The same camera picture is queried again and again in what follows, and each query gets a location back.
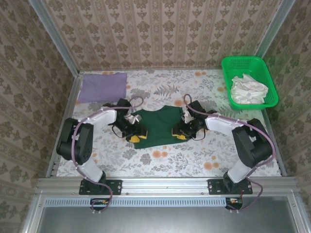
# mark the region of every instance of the patterned wallpaper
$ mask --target patterned wallpaper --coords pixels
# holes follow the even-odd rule
[[[23,226],[72,80],[28,1],[0,0],[0,232]]]
[[[297,0],[264,60],[280,101],[269,118],[311,216],[311,0]]]
[[[253,55],[281,0],[43,0],[81,70],[220,67]]]

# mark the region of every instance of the green garment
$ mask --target green garment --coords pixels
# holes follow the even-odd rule
[[[179,123],[182,113],[182,108],[167,105],[157,111],[141,109],[133,113],[141,116],[140,123],[148,131],[147,139],[134,143],[135,149],[186,142],[172,136],[172,128]]]

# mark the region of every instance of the purple towel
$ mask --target purple towel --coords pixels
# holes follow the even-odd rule
[[[80,103],[118,101],[126,95],[126,73],[85,74],[79,95]]]

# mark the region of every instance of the green plastic basket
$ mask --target green plastic basket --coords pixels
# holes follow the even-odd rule
[[[230,106],[235,110],[262,110],[276,106],[278,95],[274,87],[271,75],[265,62],[255,56],[229,56],[222,60],[225,84],[229,95]],[[235,76],[243,77],[243,74],[252,76],[256,81],[265,84],[269,90],[263,104],[238,104],[231,97],[232,79]]]

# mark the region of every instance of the white cloth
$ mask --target white cloth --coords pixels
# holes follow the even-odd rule
[[[243,78],[238,76],[232,79],[231,97],[239,104],[261,104],[268,93],[266,85],[257,82],[248,74]]]

